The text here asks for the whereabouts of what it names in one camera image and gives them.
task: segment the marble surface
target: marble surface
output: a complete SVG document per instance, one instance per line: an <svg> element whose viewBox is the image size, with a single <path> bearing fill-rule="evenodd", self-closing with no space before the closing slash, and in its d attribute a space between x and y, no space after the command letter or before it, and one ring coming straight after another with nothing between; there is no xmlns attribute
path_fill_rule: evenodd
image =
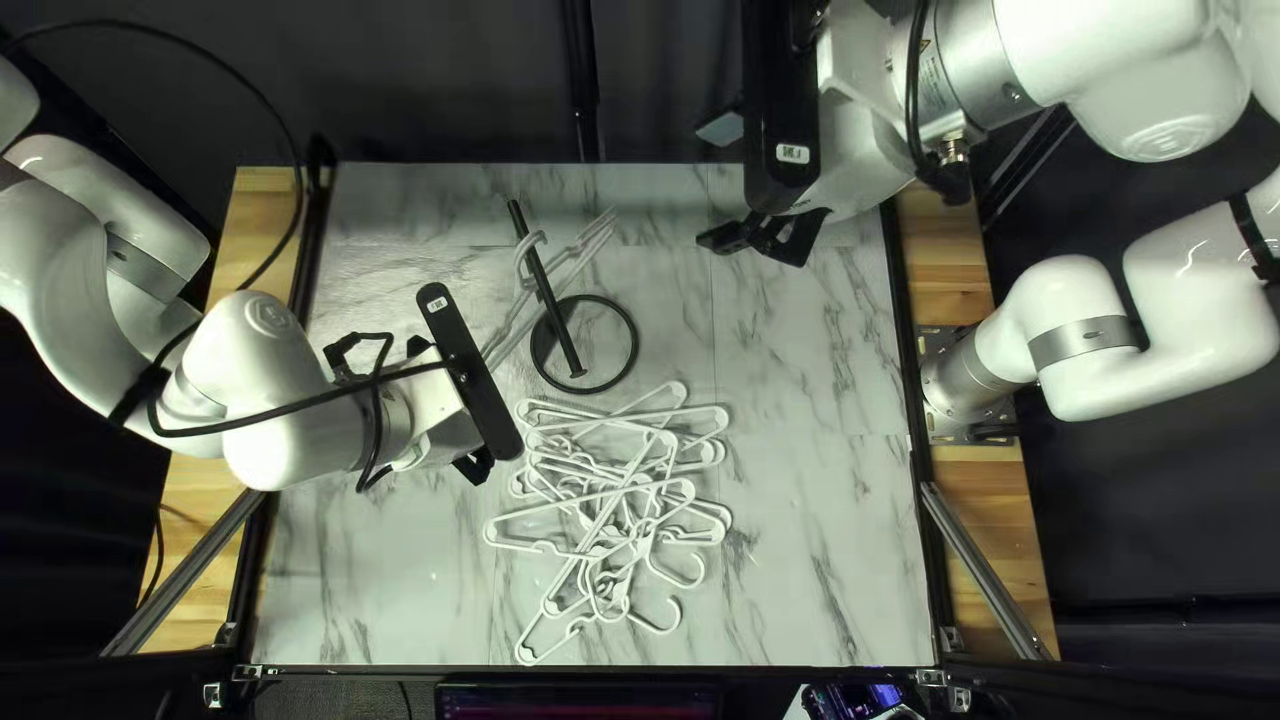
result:
<svg viewBox="0 0 1280 720"><path fill-rule="evenodd" d="M596 214L618 236L576 284L617 300L641 334L616 407L668 379L730 409L730 457L698 492L735 515L685 621L655 637L595 623L544 665L932 665L932 624L906 452L878 217L824 228L806 268L694 236L744 211L732 165L378 165L340 169L310 336L428 334L415 293L445 283L477 343L513 292L506 197L550 246ZM566 400L522 345L494 372L508 405ZM474 488L412 470L355 495L351 477L284 491L255 661L515 665L512 644L554 557L480 539L518 502L513 464ZM650 592L643 583L637 602Z"/></svg>

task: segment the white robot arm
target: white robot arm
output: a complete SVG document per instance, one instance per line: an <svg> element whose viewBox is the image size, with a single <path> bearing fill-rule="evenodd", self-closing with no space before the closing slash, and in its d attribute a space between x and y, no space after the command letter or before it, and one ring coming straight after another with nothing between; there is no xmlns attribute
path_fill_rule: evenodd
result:
<svg viewBox="0 0 1280 720"><path fill-rule="evenodd" d="M869 210L913 177L948 204L965 202L969 146L1059 102L1101 147L1138 163L1217 141L1251 91L1280 119L1275 0L916 3L896 24L861 0L796 0L790 13L744 3L753 213L703 233L700 245L750 246L803 265L823 222ZM809 36L797 32L806 23ZM753 59L763 55L777 72ZM800 92L813 77L815 87ZM1152 343L1144 352L1101 263L1046 260L975 332L922 368L928 411L977 423L993 401L1038 380L1055 415L1088 420L1252 373L1280 347L1254 272L1274 272L1268 243L1277 237L1280 172L1130 246L1125 278Z"/></svg>
<svg viewBox="0 0 1280 720"><path fill-rule="evenodd" d="M38 99L4 60L0 100L8 145ZM207 256L207 241L180 215L73 142L28 137L0 161L0 307L58 380L104 416L200 319L178 292ZM402 377L381 383L376 401L347 393L247 427L200 430L338 395L293 315L269 295L238 291L168 356L173 373L159 397L133 409L124 427L175 452L225 456L261 491L366 462L452 462L485 442L440 361L429 347L387 368Z"/></svg>

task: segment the barcode sticker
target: barcode sticker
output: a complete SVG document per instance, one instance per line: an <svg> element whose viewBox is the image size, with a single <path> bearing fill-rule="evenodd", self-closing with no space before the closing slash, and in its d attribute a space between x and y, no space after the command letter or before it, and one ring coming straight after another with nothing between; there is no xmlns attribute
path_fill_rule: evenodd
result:
<svg viewBox="0 0 1280 720"><path fill-rule="evenodd" d="M787 145L780 142L774 149L780 163L794 163L796 165L809 164L809 149L804 145Z"/></svg>

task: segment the wooden board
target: wooden board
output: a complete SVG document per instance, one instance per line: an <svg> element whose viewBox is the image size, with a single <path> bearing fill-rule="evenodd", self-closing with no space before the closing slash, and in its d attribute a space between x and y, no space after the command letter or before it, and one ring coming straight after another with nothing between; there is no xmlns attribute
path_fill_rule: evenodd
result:
<svg viewBox="0 0 1280 720"><path fill-rule="evenodd" d="M242 168L237 173L210 305L232 292L261 263L288 225L292 206L291 170ZM937 195L913 186L899 196L899 213L915 320L968 324L991 313L991 286L974 209L945 208ZM296 260L294 242L255 288L287 300ZM938 448L933 460L938 484L952 507L1056 655L1021 454L1016 447L946 447ZM164 492L164 503L174 511L161 512L165 573L191 551L241 489L224 461L174 456ZM237 537L183 597L145 651L186 650L212 642L227 616L238 548ZM950 578L957 624L970 650L982 659L1012 657L977 587L954 557Z"/></svg>
<svg viewBox="0 0 1280 720"><path fill-rule="evenodd" d="M899 222L918 324L966 325L993 310L982 232L973 205L947 208L911 184L897 196ZM1036 519L1018 447L937 447L938 487L1023 614L1057 657ZM996 618L957 557L947 551L956 625L983 660L1016 657Z"/></svg>
<svg viewBox="0 0 1280 720"><path fill-rule="evenodd" d="M292 211L292 170L241 168L236 173L236 186L210 283L209 307L233 292L262 263L288 227ZM253 290L288 301L297 258L298 243L294 240L253 284ZM243 489L244 486L232 475L225 460L173 456L160 510L165 539L161 580L191 552ZM214 642L218 628L227 620L238 553L239 533L227 543L156 629L143 646L143 652L191 650ZM150 579L155 560L156 548L152 543L143 578Z"/></svg>

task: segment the mounting plate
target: mounting plate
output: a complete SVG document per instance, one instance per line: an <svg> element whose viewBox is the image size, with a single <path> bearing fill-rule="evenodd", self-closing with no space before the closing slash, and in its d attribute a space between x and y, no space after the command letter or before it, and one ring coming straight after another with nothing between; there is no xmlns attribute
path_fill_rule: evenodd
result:
<svg viewBox="0 0 1280 720"><path fill-rule="evenodd" d="M934 355L941 355L951 348L969 325L916 325L915 351L920 355L920 365L924 360ZM1006 397L987 409L987 416L992 423L1015 423L1018 415L1014 413L1014 398ZM1014 437L988 437L973 439L969 437L969 424L957 423L941 413L936 413L924 402L924 427L929 432L929 445L959 445L959 446L988 446L988 447L1015 447L1018 438Z"/></svg>

